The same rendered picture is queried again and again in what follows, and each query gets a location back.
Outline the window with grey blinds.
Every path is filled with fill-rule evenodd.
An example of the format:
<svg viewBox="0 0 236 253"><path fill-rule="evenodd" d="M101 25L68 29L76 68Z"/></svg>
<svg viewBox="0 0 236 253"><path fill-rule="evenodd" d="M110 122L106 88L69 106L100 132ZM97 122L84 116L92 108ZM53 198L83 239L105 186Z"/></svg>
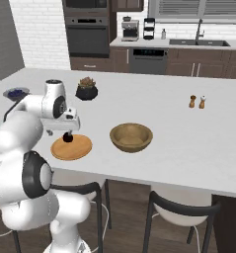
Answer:
<svg viewBox="0 0 236 253"><path fill-rule="evenodd" d="M157 23L236 24L236 0L148 0Z"/></svg>

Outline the grey blue plate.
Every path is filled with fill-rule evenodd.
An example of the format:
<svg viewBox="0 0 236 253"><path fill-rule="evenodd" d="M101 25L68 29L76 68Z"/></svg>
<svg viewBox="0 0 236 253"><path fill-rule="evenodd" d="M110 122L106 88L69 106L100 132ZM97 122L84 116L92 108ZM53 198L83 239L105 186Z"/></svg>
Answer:
<svg viewBox="0 0 236 253"><path fill-rule="evenodd" d="M24 96L28 95L30 90L25 87L16 87L6 90L3 93L3 96L10 99L11 101L15 102L22 99Z"/></svg>

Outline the round wooden plate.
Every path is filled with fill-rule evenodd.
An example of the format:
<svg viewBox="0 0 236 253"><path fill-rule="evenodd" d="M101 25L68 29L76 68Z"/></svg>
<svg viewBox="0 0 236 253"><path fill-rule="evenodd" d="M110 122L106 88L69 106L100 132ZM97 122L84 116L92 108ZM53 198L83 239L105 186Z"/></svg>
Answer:
<svg viewBox="0 0 236 253"><path fill-rule="evenodd" d="M51 154L59 160L77 160L86 156L92 150L91 139L83 134L74 134L71 142L58 138L51 146Z"/></svg>

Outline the dark grey dishwasher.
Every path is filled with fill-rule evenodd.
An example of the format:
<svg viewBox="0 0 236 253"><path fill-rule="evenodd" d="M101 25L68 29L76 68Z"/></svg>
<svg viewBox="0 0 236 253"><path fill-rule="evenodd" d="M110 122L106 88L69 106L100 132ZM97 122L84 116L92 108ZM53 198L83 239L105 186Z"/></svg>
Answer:
<svg viewBox="0 0 236 253"><path fill-rule="evenodd" d="M167 48L133 48L129 53L129 71L137 74L164 75L167 68L167 54Z"/></svg>

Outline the dark sink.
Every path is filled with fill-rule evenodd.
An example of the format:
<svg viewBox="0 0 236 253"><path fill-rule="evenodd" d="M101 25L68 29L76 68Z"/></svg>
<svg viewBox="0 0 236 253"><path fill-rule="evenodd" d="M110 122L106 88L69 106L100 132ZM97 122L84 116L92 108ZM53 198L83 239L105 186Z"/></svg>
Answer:
<svg viewBox="0 0 236 253"><path fill-rule="evenodd" d="M204 45L204 46L230 46L227 41L214 41L214 40L176 40L170 39L169 44L176 45Z"/></svg>

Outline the plant in black pot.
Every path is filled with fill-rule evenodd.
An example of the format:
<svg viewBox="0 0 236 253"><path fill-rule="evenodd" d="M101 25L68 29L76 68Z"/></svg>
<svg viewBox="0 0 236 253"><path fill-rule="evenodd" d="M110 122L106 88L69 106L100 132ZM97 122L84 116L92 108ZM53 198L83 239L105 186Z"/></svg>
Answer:
<svg viewBox="0 0 236 253"><path fill-rule="evenodd" d="M93 100L98 96L98 89L93 78L85 77L78 83L76 97L82 101Z"/></svg>

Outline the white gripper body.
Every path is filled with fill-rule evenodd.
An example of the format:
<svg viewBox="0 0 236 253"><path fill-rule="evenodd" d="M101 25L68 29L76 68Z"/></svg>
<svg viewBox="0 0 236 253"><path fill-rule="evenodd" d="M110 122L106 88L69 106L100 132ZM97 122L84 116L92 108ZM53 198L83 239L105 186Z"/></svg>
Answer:
<svg viewBox="0 0 236 253"><path fill-rule="evenodd" d="M79 130L80 129L80 119L76 120L53 120L53 119L41 119L43 126L50 130Z"/></svg>

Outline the brown wall cupboard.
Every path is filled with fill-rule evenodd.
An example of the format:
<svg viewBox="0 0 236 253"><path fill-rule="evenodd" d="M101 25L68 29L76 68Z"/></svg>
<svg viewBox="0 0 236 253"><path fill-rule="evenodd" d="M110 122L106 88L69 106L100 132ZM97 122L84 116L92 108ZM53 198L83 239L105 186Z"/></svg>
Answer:
<svg viewBox="0 0 236 253"><path fill-rule="evenodd" d="M112 0L114 12L142 12L144 0Z"/></svg>

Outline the dark tap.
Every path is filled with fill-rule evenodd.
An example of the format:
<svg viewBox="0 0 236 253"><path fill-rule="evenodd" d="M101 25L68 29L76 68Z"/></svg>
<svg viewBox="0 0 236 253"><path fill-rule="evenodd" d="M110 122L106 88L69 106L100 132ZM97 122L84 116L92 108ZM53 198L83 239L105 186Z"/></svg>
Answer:
<svg viewBox="0 0 236 253"><path fill-rule="evenodd" d="M198 45L198 40L200 38L204 37L204 31L203 32L200 31L200 26L201 26L202 22L203 22L203 20L199 19L198 25L197 25L197 33L196 33L196 37L195 37L195 45Z"/></svg>

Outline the wooden bowl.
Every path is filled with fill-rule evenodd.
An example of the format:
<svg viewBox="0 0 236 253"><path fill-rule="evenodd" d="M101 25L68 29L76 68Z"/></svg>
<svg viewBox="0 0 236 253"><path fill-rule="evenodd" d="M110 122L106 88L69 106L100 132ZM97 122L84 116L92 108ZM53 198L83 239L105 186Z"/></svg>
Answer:
<svg viewBox="0 0 236 253"><path fill-rule="evenodd" d="M110 139L119 150L134 153L146 148L153 138L152 131L141 124L125 123L115 126Z"/></svg>

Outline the silver coffee machine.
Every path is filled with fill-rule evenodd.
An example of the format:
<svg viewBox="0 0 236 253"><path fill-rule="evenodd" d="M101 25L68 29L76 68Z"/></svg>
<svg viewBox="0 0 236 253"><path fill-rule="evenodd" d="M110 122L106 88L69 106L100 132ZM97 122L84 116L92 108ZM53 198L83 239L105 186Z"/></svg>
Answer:
<svg viewBox="0 0 236 253"><path fill-rule="evenodd" d="M123 42L136 42L139 39L139 21L132 20L129 16L122 18L121 22Z"/></svg>

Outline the black frame white seat chair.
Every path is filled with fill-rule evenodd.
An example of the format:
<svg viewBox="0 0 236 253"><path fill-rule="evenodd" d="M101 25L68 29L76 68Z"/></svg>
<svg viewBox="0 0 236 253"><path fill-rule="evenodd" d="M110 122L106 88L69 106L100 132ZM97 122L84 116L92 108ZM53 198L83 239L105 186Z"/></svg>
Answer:
<svg viewBox="0 0 236 253"><path fill-rule="evenodd" d="M175 190L168 186L151 185L147 208L147 218L142 253L148 252L153 211L157 211L166 221L190 229L187 243L190 244L197 226L206 222L202 246L197 236L197 253L207 253L215 216L220 211L220 202L212 202L212 194L193 192L192 190Z"/></svg>
<svg viewBox="0 0 236 253"><path fill-rule="evenodd" d="M103 181L105 188L106 203L102 203L102 188L98 182L91 182L79 186L58 186L52 185L51 188L55 190L61 190L64 192L72 192L80 195L89 195L95 194L92 202L97 206L97 230L98 230L98 247L95 248L92 253L104 253L104 238L107 229L112 228L112 215L111 215L111 206L110 206L110 193L109 193L109 181L105 179ZM106 210L107 219L106 224L102 225L103 216L102 209Z"/></svg>

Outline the dark microwave oven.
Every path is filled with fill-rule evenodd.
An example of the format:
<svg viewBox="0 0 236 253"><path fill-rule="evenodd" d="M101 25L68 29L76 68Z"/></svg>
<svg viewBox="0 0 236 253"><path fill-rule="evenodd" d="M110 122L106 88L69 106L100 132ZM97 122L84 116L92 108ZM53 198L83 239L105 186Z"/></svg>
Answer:
<svg viewBox="0 0 236 253"><path fill-rule="evenodd" d="M70 12L105 12L108 0L62 0L65 11Z"/></svg>

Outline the brown cupboard run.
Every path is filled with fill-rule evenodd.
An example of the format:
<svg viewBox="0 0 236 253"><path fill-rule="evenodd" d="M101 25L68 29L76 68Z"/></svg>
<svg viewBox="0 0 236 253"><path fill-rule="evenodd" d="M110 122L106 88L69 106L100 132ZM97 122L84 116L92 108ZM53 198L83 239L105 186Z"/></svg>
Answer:
<svg viewBox="0 0 236 253"><path fill-rule="evenodd" d="M129 72L129 48L111 46L108 58L71 57L72 70L102 71L102 72Z"/></svg>
<svg viewBox="0 0 236 253"><path fill-rule="evenodd" d="M166 74L236 79L236 49L172 48Z"/></svg>

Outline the dark built-in oven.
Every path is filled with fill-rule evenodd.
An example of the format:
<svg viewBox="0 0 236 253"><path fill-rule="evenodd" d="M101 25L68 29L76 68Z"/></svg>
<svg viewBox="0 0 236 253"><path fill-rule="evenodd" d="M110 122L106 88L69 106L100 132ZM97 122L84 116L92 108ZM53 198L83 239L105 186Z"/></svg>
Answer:
<svg viewBox="0 0 236 253"><path fill-rule="evenodd" d="M107 17L67 17L65 28L70 56L109 57Z"/></svg>

